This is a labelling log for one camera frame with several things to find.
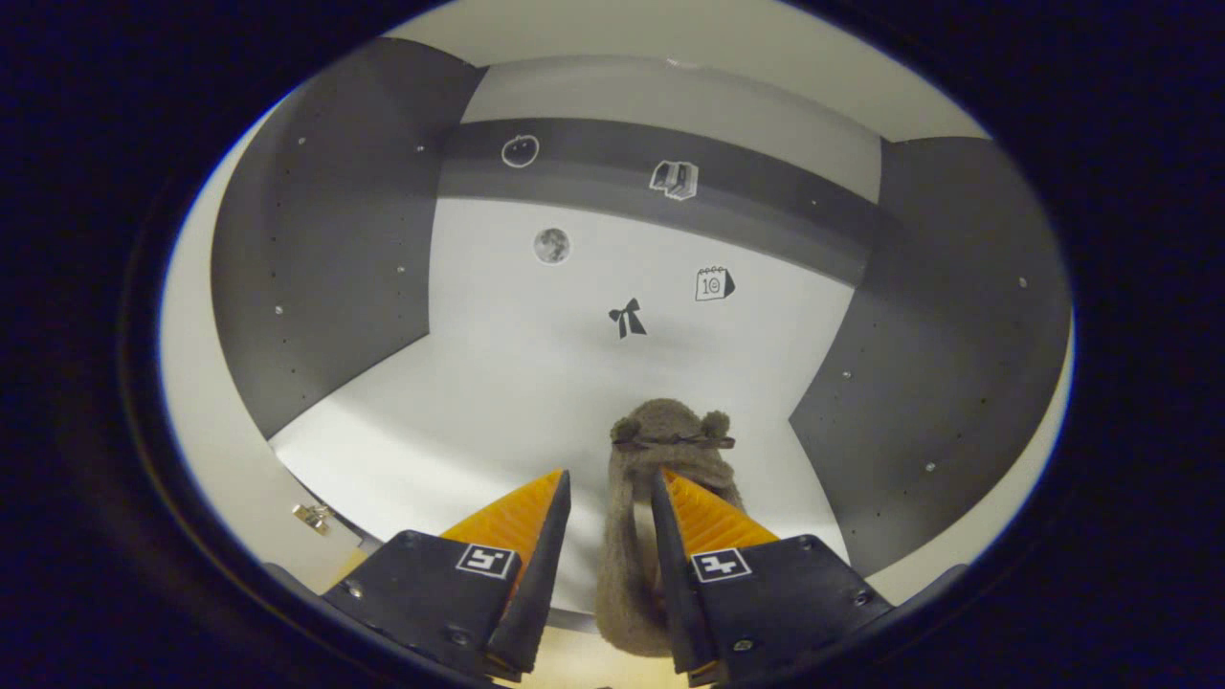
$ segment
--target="bow sticker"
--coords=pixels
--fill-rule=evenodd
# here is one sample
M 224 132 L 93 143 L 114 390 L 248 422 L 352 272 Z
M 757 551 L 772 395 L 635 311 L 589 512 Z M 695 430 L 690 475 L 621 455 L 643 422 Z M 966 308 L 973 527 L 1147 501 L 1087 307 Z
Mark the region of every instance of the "bow sticker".
M 625 338 L 625 324 L 630 322 L 630 332 L 635 335 L 646 335 L 647 329 L 642 327 L 642 321 L 635 311 L 638 310 L 638 299 L 630 299 L 630 303 L 625 305 L 624 309 L 612 309 L 609 311 L 609 318 L 616 321 L 617 329 L 621 331 L 621 338 Z

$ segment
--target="plush toy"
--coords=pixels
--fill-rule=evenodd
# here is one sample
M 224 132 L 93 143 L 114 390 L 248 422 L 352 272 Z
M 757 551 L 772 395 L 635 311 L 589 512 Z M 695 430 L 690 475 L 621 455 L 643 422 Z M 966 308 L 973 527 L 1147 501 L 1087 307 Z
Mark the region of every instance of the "plush toy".
M 744 509 L 733 482 L 734 471 L 718 450 L 733 446 L 730 425 L 723 412 L 709 412 L 699 419 L 676 400 L 650 400 L 612 427 L 595 625 L 622 651 L 637 656 L 671 653 L 650 516 L 655 472 L 671 470 Z

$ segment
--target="calendar sticker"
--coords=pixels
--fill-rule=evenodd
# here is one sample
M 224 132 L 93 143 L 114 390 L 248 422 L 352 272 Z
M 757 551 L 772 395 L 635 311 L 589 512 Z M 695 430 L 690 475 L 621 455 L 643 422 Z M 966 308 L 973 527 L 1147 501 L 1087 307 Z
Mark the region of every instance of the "calendar sticker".
M 697 271 L 697 287 L 695 288 L 695 300 L 697 302 L 726 299 L 735 289 L 736 283 L 725 267 L 710 266 Z

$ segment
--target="apple sticker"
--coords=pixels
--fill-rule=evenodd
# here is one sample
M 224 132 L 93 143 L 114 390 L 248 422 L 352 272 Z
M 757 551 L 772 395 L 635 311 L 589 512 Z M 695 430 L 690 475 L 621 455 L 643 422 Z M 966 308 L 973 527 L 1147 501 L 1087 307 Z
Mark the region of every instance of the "apple sticker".
M 526 168 L 540 153 L 540 140 L 530 134 L 521 134 L 502 146 L 502 162 L 512 168 Z

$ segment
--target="moon sticker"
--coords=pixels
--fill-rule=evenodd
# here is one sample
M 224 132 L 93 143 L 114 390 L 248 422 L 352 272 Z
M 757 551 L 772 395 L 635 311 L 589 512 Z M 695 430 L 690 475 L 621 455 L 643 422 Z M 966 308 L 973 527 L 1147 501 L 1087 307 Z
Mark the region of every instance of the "moon sticker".
M 532 243 L 532 250 L 535 251 L 537 259 L 546 266 L 566 262 L 566 259 L 570 257 L 570 237 L 556 227 L 541 229 L 537 233 L 535 242 Z

